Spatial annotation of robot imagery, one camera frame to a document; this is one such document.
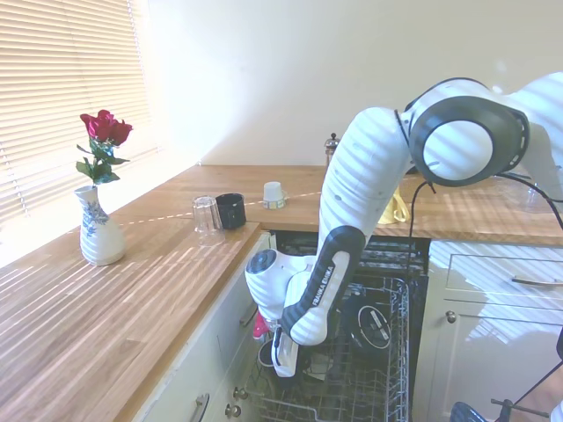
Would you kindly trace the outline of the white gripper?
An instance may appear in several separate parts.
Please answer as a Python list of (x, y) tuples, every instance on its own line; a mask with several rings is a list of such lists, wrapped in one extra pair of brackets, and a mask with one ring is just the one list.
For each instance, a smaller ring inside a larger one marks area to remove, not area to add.
[(281, 327), (274, 332), (271, 359), (276, 375), (282, 379), (294, 378), (298, 372), (299, 344)]

